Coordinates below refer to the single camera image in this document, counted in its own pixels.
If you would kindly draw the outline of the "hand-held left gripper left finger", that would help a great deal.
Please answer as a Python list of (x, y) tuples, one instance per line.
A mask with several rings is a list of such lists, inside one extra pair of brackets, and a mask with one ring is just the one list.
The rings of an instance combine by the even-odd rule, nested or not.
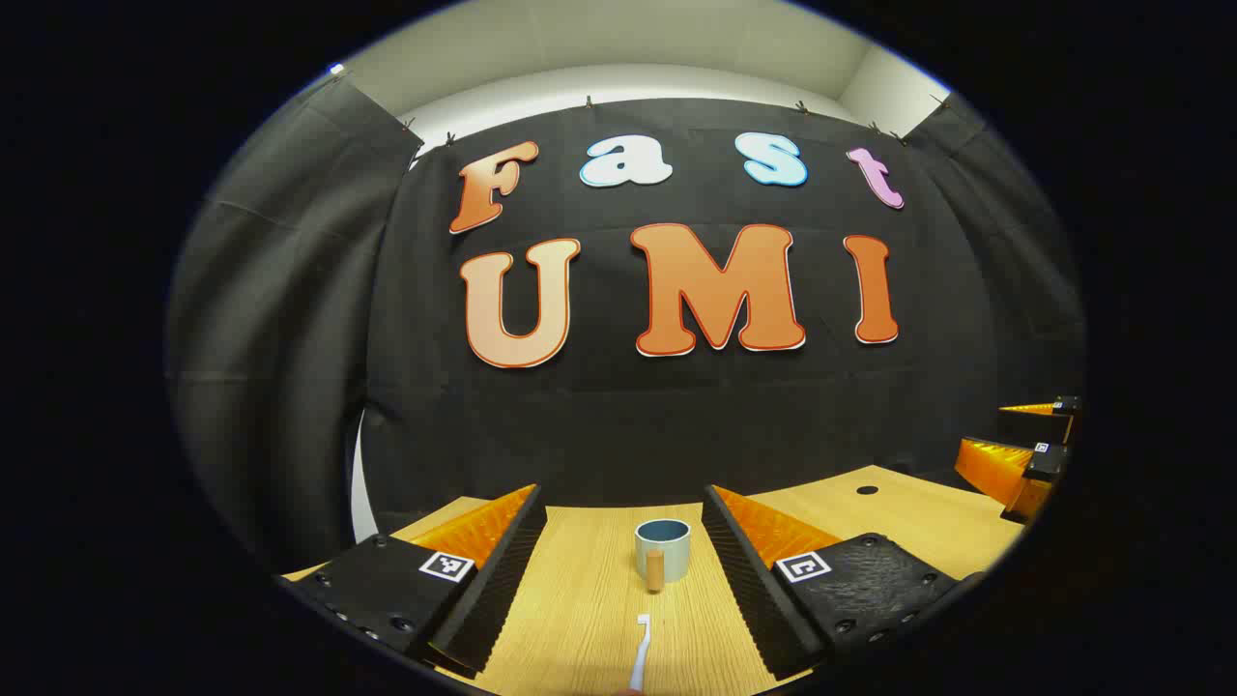
[(406, 659), (476, 677), (547, 524), (526, 485), (414, 537), (371, 535), (285, 586)]

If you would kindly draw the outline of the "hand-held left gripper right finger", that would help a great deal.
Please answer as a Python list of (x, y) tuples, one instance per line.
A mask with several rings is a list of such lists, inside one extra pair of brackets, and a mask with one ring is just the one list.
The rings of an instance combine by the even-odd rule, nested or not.
[(764, 669), (779, 680), (870, 661), (972, 591), (880, 533), (849, 540), (708, 485), (703, 525)]

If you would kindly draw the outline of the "light blue cup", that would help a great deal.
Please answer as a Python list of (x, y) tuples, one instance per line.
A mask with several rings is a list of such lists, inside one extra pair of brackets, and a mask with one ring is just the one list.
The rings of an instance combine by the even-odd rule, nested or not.
[(644, 588), (657, 593), (687, 577), (691, 559), (691, 525), (687, 520), (642, 520), (633, 530), (633, 565)]

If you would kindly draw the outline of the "white toothbrush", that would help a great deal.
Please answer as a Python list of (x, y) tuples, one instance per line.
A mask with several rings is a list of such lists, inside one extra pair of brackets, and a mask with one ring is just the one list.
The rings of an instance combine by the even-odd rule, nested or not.
[(628, 689), (635, 692), (644, 692), (647, 653), (649, 651), (649, 643), (652, 643), (652, 617), (649, 613), (640, 614), (637, 617), (637, 626), (644, 630), (644, 637), (642, 637), (642, 640), (638, 644), (636, 659), (628, 679)]

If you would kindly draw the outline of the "wooden desktop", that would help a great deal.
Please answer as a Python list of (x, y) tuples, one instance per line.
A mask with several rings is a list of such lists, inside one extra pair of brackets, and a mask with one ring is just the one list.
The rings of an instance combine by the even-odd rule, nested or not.
[[(1021, 537), (986, 494), (876, 466), (755, 494), (761, 504), (849, 540), (875, 532), (962, 579), (985, 571)], [(703, 504), (548, 507), (548, 520), (487, 666), (452, 675), (469, 694), (614, 696), (627, 687), (649, 614), (647, 696), (785, 694), (807, 674), (764, 670), (717, 554)], [(691, 525), (687, 576), (649, 593), (635, 566), (635, 529), (675, 518)]]

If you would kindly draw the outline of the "black backdrop cloth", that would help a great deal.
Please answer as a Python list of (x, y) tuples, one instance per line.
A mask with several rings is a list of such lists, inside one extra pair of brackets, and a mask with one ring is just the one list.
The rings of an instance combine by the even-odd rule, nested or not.
[(764, 492), (870, 464), (948, 481), (1001, 405), (1084, 387), (1077, 260), (949, 98), (905, 141), (641, 99), (428, 147), (346, 83), (205, 194), (166, 380), (197, 476), (265, 566), (541, 485), (549, 506)]

